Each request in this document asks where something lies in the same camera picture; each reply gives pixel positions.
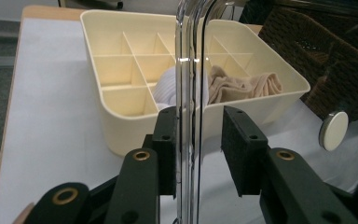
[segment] plastic bin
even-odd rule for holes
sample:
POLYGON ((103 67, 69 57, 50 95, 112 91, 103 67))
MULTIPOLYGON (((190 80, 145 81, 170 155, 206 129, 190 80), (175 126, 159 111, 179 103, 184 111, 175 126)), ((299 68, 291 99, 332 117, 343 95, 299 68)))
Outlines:
MULTIPOLYGON (((175 17, 90 10, 81 16, 89 62, 99 96, 103 133, 118 155, 141 147, 153 133, 158 108, 152 92, 159 77, 175 66, 175 17)), ((256 123, 277 119, 310 90, 295 69, 247 26, 235 21, 210 21, 206 33, 207 72, 220 65, 237 77, 264 72, 278 75, 283 93, 207 105, 204 138, 221 132, 223 105, 245 110, 256 123)))

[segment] tray compartment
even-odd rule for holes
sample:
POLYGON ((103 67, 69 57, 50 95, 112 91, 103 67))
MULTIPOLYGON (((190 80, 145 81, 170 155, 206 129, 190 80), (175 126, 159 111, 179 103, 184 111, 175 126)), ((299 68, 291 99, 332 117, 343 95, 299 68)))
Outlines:
POLYGON ((94 64, 102 87, 128 88, 146 85, 133 56, 94 57, 94 64))
POLYGON ((103 91, 103 101, 120 116, 139 117, 158 113, 147 87, 103 91))

